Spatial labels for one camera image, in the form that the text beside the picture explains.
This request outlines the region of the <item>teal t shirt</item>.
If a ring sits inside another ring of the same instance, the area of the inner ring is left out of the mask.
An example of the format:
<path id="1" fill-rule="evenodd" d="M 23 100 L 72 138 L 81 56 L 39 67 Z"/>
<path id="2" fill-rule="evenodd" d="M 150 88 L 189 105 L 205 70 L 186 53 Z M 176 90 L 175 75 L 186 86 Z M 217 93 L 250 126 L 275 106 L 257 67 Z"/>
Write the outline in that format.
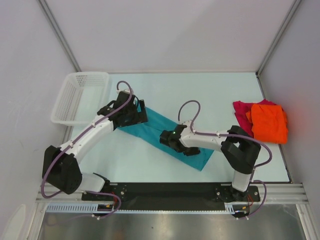
<path id="1" fill-rule="evenodd" d="M 169 142 L 169 135 L 175 130 L 177 123 L 150 108 L 146 108 L 146 115 L 147 122 L 120 127 L 119 130 L 144 140 L 196 170 L 203 170 L 214 153 L 213 150 L 199 148 L 198 154 L 195 155 L 185 155 L 183 152 L 177 152 L 171 148 Z"/>

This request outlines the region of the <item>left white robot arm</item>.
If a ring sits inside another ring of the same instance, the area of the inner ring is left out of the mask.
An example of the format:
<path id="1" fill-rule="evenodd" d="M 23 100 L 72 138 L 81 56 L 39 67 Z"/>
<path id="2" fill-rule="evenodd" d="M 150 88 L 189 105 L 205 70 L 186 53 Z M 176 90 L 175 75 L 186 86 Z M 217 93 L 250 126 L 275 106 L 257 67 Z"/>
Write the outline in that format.
<path id="1" fill-rule="evenodd" d="M 107 179 L 97 173 L 83 173 L 80 162 L 85 155 L 107 134 L 117 128 L 138 125 L 148 121 L 144 100 L 128 91 L 120 91 L 115 100 L 103 106 L 93 121 L 73 139 L 59 147 L 49 146 L 44 152 L 41 194 L 45 183 L 61 193 L 70 195 L 76 191 L 93 192 L 100 200 L 110 196 Z"/>

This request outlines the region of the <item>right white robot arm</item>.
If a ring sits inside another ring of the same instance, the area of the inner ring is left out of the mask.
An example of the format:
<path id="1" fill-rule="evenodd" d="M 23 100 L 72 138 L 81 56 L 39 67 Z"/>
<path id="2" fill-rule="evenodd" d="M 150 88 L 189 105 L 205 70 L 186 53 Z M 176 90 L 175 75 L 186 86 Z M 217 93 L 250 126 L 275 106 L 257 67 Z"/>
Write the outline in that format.
<path id="1" fill-rule="evenodd" d="M 226 132 L 195 133 L 187 124 L 178 124 L 174 130 L 164 130 L 159 142 L 185 156 L 199 155 L 202 149 L 221 152 L 234 170 L 230 194 L 242 201 L 249 194 L 250 178 L 261 151 L 242 128 L 233 125 Z"/>

